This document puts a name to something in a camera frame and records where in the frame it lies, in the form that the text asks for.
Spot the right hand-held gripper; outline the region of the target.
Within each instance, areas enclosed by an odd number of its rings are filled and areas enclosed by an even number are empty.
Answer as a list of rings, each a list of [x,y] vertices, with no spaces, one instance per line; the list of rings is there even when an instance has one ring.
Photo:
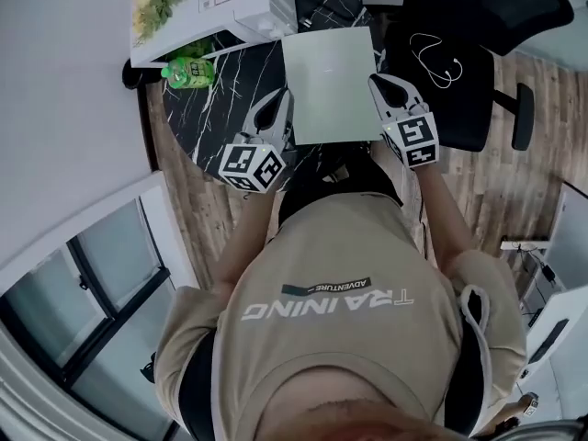
[[[416,87],[395,75],[373,73],[368,86],[382,121],[382,139],[407,168],[438,161],[434,114]]]

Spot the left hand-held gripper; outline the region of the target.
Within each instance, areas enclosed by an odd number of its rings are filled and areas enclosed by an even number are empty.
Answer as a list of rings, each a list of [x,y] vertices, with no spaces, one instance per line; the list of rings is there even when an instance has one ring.
[[[222,144],[218,174],[229,186],[243,192],[266,193],[279,179],[295,152],[291,122],[294,98],[279,88],[253,105],[232,141]]]

